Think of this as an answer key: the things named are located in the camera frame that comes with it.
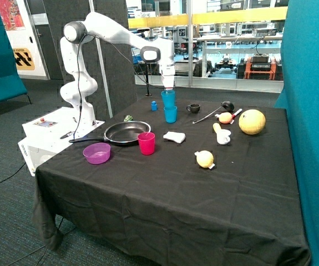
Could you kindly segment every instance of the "orange machine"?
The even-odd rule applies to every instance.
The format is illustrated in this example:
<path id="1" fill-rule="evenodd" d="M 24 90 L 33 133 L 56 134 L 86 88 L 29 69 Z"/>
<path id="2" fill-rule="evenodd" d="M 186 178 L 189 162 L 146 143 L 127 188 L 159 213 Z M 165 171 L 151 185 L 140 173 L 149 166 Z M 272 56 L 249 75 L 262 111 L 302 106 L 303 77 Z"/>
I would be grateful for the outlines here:
<path id="1" fill-rule="evenodd" d="M 257 56 L 248 57 L 245 67 L 245 79 L 275 80 L 275 58 Z"/>

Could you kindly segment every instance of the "white box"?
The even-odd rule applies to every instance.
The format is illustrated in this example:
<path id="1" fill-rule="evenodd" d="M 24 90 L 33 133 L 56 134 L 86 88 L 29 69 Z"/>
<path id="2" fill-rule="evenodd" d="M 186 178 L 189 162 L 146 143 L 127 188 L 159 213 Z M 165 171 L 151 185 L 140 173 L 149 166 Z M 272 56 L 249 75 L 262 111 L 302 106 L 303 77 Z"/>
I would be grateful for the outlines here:
<path id="1" fill-rule="evenodd" d="M 18 145 L 32 176 L 35 176 L 39 165 L 71 145 L 69 140 L 73 134 L 63 139 L 61 137 L 77 128 L 78 119 L 73 114 L 73 108 L 62 107 L 22 125 L 26 138 Z M 97 121 L 95 125 L 83 127 L 82 134 L 75 137 L 83 137 L 103 123 Z"/>

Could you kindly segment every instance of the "black ladle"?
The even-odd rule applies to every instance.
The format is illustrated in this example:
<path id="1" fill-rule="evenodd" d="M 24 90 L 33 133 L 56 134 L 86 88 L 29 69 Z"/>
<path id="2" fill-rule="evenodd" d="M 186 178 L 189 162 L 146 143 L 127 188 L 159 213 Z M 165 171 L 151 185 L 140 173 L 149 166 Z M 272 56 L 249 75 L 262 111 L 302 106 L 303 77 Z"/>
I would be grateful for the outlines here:
<path id="1" fill-rule="evenodd" d="M 225 108 L 226 111 L 228 112 L 232 112 L 234 110 L 234 105 L 233 103 L 231 103 L 230 101 L 224 101 L 223 103 L 221 103 L 220 107 L 218 107 L 217 109 L 215 109 L 214 111 L 212 111 L 211 113 L 205 115 L 203 118 L 199 119 L 199 120 L 195 120 L 193 121 L 193 124 L 196 124 L 198 122 L 203 121 L 204 119 L 208 118 L 210 115 L 212 115 L 214 112 L 217 112 L 221 107 Z"/>

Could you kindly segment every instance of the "white cup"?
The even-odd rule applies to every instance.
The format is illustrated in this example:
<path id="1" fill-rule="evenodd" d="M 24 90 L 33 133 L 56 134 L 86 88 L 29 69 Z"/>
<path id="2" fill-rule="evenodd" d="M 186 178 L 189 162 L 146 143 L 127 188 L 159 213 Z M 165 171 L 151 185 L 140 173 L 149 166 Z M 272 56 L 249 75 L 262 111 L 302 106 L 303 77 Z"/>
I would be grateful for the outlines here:
<path id="1" fill-rule="evenodd" d="M 217 142 L 221 145 L 228 144 L 231 141 L 230 135 L 231 135 L 231 131 L 227 129 L 220 129 L 217 132 Z"/>

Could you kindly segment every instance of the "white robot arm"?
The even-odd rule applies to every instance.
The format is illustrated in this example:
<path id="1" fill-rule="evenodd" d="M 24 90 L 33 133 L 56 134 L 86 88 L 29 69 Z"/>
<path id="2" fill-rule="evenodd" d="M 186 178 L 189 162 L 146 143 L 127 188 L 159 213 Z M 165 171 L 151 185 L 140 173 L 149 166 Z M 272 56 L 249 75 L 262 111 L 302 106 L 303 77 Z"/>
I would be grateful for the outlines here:
<path id="1" fill-rule="evenodd" d="M 95 123 L 93 107 L 85 100 L 98 86 L 90 77 L 84 65 L 81 45 L 94 39 L 102 39 L 112 44 L 129 44 L 140 49 L 140 55 L 146 63 L 158 62 L 161 80 L 166 89 L 174 87 L 174 43 L 172 40 L 158 38 L 149 42 L 122 27 L 102 14 L 91 12 L 83 22 L 70 22 L 64 27 L 64 37 L 60 40 L 65 70 L 74 76 L 75 81 L 61 88 L 61 96 L 80 111 L 82 101 L 82 124 Z"/>

